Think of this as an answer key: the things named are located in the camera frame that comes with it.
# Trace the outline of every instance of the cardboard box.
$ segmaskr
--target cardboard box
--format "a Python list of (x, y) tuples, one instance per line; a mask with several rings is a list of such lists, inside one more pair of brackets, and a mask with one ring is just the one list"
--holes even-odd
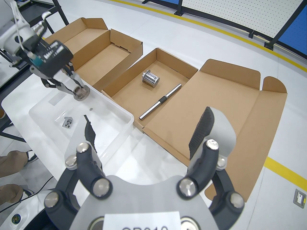
[[(156, 88), (142, 83), (151, 69), (160, 76)], [(150, 116), (138, 117), (178, 83), (183, 87)], [(237, 135), (227, 161), (227, 173), (245, 201), (258, 179), (270, 150), (287, 98), (285, 86), (266, 77), (260, 90), (258, 71), (209, 59), (196, 68), (155, 49), (104, 88), (106, 94), (131, 112), (135, 125), (185, 165), (189, 141), (206, 106), (222, 111)], [(206, 195), (212, 199), (215, 190)]]
[(59, 40), (73, 53), (80, 77), (101, 90), (143, 55), (141, 41), (113, 29), (102, 18), (79, 18), (45, 41)]

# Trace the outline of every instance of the clear plastic tray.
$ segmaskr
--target clear plastic tray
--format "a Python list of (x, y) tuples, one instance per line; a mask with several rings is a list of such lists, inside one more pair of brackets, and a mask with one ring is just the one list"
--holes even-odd
[[(65, 82), (65, 85), (73, 88), (74, 83), (71, 82), (71, 80)], [(132, 132), (134, 117), (102, 93), (88, 86), (91, 92), (81, 102), (76, 101), (70, 94), (52, 90), (29, 111), (29, 114), (42, 132), (52, 140), (55, 150), (63, 158), (79, 119), (87, 115), (96, 133), (94, 144), (97, 154), (102, 164), (106, 164)], [(70, 129), (62, 126), (65, 117), (73, 119)]]

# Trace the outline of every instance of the electrical outlet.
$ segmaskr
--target electrical outlet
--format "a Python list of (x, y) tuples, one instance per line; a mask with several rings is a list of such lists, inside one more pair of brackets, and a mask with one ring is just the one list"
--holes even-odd
[(300, 208), (304, 208), (306, 203), (306, 194), (296, 189), (294, 193), (293, 203), (299, 206)]

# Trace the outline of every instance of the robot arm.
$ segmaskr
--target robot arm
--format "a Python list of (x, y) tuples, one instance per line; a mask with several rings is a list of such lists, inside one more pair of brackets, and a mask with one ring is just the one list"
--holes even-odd
[[(231, 148), (236, 135), (218, 110), (207, 107), (189, 143), (191, 162), (187, 174), (154, 185), (134, 185), (105, 176), (94, 148), (95, 132), (81, 118), (65, 154), (66, 169), (45, 199), (45, 210), (59, 230), (103, 229), (106, 214), (179, 211), (181, 229), (226, 230), (237, 221), (244, 200), (235, 192), (225, 169), (218, 166), (222, 147)], [(219, 145), (214, 130), (229, 144)], [(72, 195), (77, 181), (90, 192), (81, 208)], [(208, 208), (199, 195), (212, 180), (217, 195)]]
[[(31, 28), (14, 0), (0, 0), (0, 11), (0, 49), (29, 63), (30, 71), (41, 78), (45, 87), (69, 93), (77, 101), (84, 100), (90, 89), (74, 72), (71, 51), (57, 40), (50, 45), (42, 40), (47, 30), (45, 19), (51, 13), (43, 13), (42, 21)], [(77, 84), (73, 90), (54, 79), (60, 70)]]

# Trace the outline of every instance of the khaki pants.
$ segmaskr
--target khaki pants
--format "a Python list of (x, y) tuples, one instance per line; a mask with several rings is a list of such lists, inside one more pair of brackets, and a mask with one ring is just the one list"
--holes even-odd
[[(0, 177), (15, 174), (27, 164), (25, 152), (11, 151), (7, 156), (0, 156)], [(7, 184), (0, 187), (0, 205), (5, 202), (16, 203), (22, 197), (23, 189), (16, 184)]]

